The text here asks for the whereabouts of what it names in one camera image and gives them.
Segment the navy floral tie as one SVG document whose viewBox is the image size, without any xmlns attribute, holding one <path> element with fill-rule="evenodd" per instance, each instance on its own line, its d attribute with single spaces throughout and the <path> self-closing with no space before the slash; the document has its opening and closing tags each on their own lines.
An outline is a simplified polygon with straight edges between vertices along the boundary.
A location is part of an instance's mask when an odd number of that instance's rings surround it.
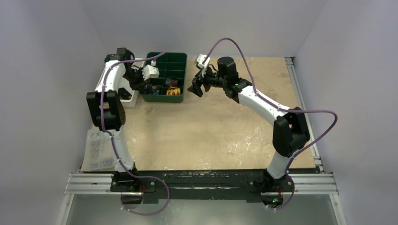
<svg viewBox="0 0 398 225">
<path fill-rule="evenodd" d="M 156 85 L 148 84 L 145 86 L 143 93 L 145 95 L 159 95 L 161 93 L 161 88 Z"/>
</svg>

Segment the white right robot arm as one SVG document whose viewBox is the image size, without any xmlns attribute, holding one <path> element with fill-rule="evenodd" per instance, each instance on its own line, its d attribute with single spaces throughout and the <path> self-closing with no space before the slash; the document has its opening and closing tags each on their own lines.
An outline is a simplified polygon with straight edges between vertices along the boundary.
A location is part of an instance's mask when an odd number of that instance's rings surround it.
<svg viewBox="0 0 398 225">
<path fill-rule="evenodd" d="M 231 57 L 219 58 L 215 71 L 209 65 L 210 60 L 204 54 L 195 59 L 199 72 L 188 91 L 201 97 L 212 87 L 222 88 L 228 98 L 250 108 L 272 125 L 272 144 L 276 152 L 266 169 L 263 184 L 270 191 L 276 190 L 282 184 L 281 178 L 287 173 L 294 153 L 303 149 L 310 139 L 306 118 L 300 113 L 301 108 L 290 109 L 262 95 L 253 82 L 239 76 Z"/>
</svg>

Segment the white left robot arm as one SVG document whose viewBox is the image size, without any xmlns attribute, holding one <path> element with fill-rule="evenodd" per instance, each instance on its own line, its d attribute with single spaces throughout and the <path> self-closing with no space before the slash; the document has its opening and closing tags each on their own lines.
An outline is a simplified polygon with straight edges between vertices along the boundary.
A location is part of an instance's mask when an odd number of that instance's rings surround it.
<svg viewBox="0 0 398 225">
<path fill-rule="evenodd" d="M 126 114 L 119 90 L 123 79 L 133 91 L 142 90 L 148 84 L 149 77 L 144 75 L 144 69 L 133 68 L 134 63 L 140 61 L 127 48 L 118 48 L 114 54 L 105 57 L 105 68 L 95 91 L 86 94 L 93 125 L 107 138 L 112 149 L 115 161 L 113 182 L 121 182 L 129 192 L 139 188 L 140 176 L 123 131 Z"/>
</svg>

